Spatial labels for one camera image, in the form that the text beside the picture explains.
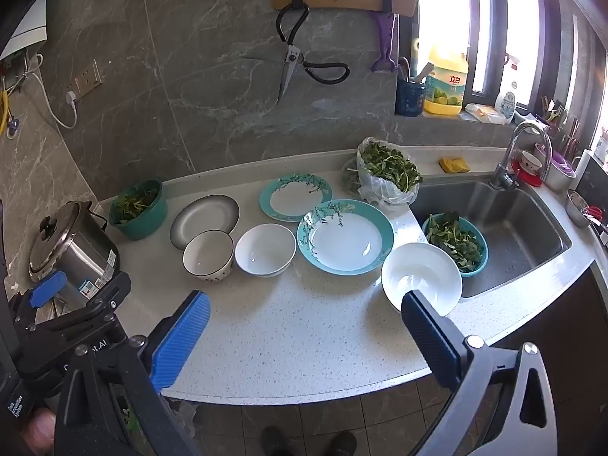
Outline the person's left hand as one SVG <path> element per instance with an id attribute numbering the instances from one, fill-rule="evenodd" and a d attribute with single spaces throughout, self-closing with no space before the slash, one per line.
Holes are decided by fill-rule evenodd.
<path id="1" fill-rule="evenodd" d="M 55 444 L 55 414 L 40 408 L 21 430 L 22 439 L 34 455 L 46 455 Z"/>

